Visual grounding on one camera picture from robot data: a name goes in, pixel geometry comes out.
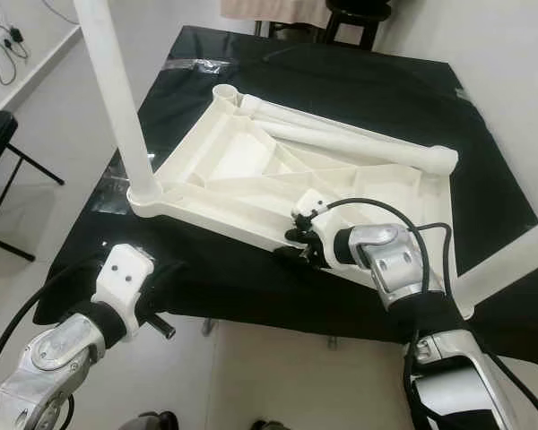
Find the white plastic table top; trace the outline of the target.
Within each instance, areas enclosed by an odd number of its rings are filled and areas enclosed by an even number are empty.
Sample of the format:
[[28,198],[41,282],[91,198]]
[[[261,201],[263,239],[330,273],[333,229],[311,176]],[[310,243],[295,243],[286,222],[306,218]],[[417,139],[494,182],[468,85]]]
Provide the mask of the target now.
[[424,226],[426,253],[434,275],[455,275],[456,238],[442,225],[453,220],[452,175],[430,175],[373,157],[359,157],[274,138],[238,114],[236,87],[212,88],[206,110],[174,149],[152,167],[162,189],[159,200],[130,201],[141,217],[167,216],[273,252],[293,246],[285,232],[291,211],[307,189],[348,204],[326,216],[350,227],[396,224],[408,218]]

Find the clear crossed tape patch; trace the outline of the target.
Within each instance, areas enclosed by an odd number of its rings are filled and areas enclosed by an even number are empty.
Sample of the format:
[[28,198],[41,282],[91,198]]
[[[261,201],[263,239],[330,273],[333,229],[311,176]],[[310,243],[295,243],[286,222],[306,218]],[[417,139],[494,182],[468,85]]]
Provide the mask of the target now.
[[115,150],[102,171],[100,180],[94,185],[85,209],[96,213],[112,214],[112,216],[134,214],[126,196],[129,187],[130,181],[123,167],[120,151]]

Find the grey robot left leg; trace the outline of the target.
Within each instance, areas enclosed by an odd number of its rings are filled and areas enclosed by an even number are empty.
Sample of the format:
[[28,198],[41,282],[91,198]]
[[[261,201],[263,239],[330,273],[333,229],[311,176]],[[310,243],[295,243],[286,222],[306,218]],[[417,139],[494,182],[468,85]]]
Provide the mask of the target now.
[[145,412],[137,418],[139,430],[179,430],[179,421],[170,410]]

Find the clear tape strip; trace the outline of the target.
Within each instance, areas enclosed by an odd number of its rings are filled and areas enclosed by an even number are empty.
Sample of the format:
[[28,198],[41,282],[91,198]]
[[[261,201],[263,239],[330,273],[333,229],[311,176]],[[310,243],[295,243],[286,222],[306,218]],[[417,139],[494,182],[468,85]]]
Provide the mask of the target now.
[[232,62],[223,60],[204,60],[203,58],[171,58],[162,67],[162,71],[184,70],[191,73],[220,74],[233,66]]

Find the beige hanging cloth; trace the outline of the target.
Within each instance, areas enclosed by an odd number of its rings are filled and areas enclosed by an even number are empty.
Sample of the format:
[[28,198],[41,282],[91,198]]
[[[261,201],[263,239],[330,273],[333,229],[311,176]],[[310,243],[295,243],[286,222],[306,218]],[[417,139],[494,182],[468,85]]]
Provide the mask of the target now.
[[224,18],[273,23],[303,23],[325,28],[331,11],[326,0],[220,0]]

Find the black round stool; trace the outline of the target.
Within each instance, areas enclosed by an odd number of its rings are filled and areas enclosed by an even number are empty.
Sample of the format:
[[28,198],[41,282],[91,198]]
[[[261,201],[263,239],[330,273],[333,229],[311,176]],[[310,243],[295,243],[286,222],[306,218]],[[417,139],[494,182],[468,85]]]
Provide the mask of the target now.
[[[375,45],[380,23],[393,13],[389,0],[324,0],[324,4],[329,8],[330,17],[319,42],[367,52],[371,52]],[[360,40],[356,44],[337,41],[337,33],[343,24],[360,26]]]

